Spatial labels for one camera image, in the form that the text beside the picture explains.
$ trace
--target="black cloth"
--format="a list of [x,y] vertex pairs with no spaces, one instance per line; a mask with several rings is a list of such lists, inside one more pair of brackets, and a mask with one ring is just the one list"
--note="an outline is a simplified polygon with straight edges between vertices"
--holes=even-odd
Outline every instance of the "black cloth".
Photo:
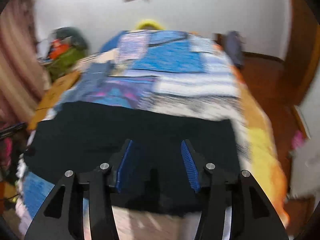
[[169,214],[201,210],[181,157],[184,139],[206,161],[240,172],[230,120],[213,122],[80,101],[64,103],[54,119],[39,122],[31,144],[35,154],[24,159],[33,173],[56,183],[67,170],[87,172],[107,163],[127,138],[142,149],[132,161],[132,178],[111,198],[116,206]]

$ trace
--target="pink striped curtain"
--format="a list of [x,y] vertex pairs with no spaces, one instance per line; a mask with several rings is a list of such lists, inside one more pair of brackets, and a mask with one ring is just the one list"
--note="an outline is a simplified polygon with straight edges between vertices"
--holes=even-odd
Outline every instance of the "pink striped curtain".
[[10,0],[0,15],[0,115],[9,124],[29,121],[44,94],[35,44],[32,0]]

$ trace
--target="wooden floor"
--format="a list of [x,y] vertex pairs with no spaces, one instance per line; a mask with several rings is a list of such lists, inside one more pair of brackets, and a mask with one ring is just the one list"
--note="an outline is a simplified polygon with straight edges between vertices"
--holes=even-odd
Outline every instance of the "wooden floor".
[[[244,68],[241,71],[244,80],[257,102],[268,115],[274,133],[278,159],[282,169],[290,181],[291,159],[288,152],[291,150],[292,137],[298,126],[289,105],[285,103],[279,92],[279,78],[283,71],[281,63],[255,57],[246,57]],[[312,200],[289,200],[285,210],[290,216],[287,228],[289,235],[296,236],[308,221]]]

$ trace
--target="wall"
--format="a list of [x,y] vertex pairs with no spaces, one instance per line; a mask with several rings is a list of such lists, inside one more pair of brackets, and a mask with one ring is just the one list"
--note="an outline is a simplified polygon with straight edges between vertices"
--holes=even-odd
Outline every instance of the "wall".
[[36,0],[39,40],[55,28],[78,27],[91,52],[120,30],[153,19],[166,29],[212,33],[237,30],[245,37],[244,50],[283,57],[289,35],[289,0]]
[[299,107],[312,137],[320,131],[320,62],[308,93]]

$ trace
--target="metal pin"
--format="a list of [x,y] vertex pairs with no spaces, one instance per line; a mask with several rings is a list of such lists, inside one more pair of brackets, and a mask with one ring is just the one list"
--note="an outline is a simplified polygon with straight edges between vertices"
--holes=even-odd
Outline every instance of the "metal pin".
[[244,177],[249,177],[249,176],[250,176],[250,172],[247,171],[247,170],[243,170],[243,171],[241,172],[241,174],[242,174],[242,176],[244,176]]
[[214,165],[213,163],[207,163],[205,166],[209,170],[213,170],[216,167],[216,165]]
[[109,168],[109,164],[108,163],[100,164],[100,169],[105,170],[107,168]]
[[66,171],[64,173],[64,176],[66,176],[66,177],[71,177],[72,175],[73,175],[73,171]]

